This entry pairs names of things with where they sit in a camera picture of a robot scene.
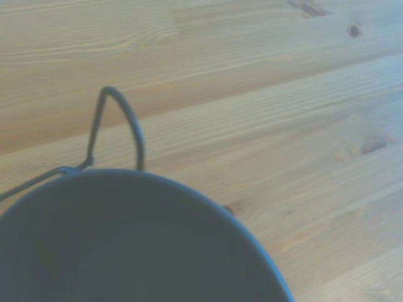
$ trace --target pot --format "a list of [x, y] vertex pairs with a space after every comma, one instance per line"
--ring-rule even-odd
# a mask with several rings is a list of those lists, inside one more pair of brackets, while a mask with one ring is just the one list
[[[132, 127], [137, 171], [90, 169], [107, 96]], [[0, 301], [291, 302], [259, 242], [228, 211], [180, 183], [144, 172], [130, 106], [102, 90], [86, 160], [55, 174], [0, 217]]]

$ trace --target wood grain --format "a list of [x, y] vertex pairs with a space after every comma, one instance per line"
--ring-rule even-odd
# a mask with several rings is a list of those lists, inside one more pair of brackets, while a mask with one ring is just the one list
[[[403, 301], [401, 16], [399, 0], [2, 1], [0, 191], [82, 161], [114, 85], [148, 170], [226, 205], [297, 301]], [[96, 167], [129, 168], [107, 110]]]

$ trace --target wooden table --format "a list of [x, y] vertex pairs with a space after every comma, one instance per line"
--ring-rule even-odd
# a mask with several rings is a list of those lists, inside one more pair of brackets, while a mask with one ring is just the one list
[[[229, 206], [297, 301], [403, 301], [402, 16], [401, 0], [2, 1], [0, 191], [79, 163], [113, 85], [147, 169]], [[107, 110], [96, 166], [129, 168]]]

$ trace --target wire handle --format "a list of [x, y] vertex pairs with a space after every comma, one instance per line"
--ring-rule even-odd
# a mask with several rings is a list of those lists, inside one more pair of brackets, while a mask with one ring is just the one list
[[136, 149], [136, 153], [137, 153], [135, 168], [138, 171], [143, 171], [144, 170], [144, 159], [145, 159], [145, 142], [144, 142], [144, 136], [143, 136], [143, 133], [141, 130], [139, 120], [137, 119], [136, 115], [133, 112], [133, 109], [130, 107], [129, 103], [127, 102], [127, 100], [125, 99], [123, 94], [114, 87], [106, 86], [106, 87], [102, 88], [102, 90], [99, 94], [98, 103], [96, 106], [96, 111], [95, 111], [94, 120], [93, 120], [93, 125], [91, 127], [91, 133], [89, 136], [86, 159], [76, 167], [58, 167], [58, 168], [54, 168], [46, 173], [43, 173], [39, 176], [36, 176], [35, 178], [33, 178], [29, 181], [26, 181], [23, 184], [20, 184], [19, 186], [16, 186], [16, 187], [12, 188], [11, 190], [0, 194], [0, 201], [4, 200], [6, 198], [9, 198], [12, 195], [17, 194], [25, 189], [28, 189], [29, 187], [32, 187], [42, 181], [45, 181], [46, 179], [48, 179], [54, 175], [60, 174], [60, 175], [64, 176], [64, 175], [69, 175], [69, 174], [75, 174], [75, 173], [81, 172], [85, 168], [92, 166], [95, 162], [94, 148], [95, 148], [96, 138], [98, 136], [98, 131], [101, 126], [103, 111], [104, 111], [106, 99], [108, 96], [111, 96], [118, 103], [120, 109], [122, 109], [123, 114], [126, 117], [128, 124], [130, 125], [130, 129], [133, 134], [133, 138], [135, 141], [135, 143], [134, 143], [135, 149]]

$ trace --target wooden plank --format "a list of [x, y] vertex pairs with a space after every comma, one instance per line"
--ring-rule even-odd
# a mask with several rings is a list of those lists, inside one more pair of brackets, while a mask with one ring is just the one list
[[298, 297], [298, 301], [400, 301], [403, 297], [403, 268], [399, 265], [403, 248], [355, 267], [347, 273]]

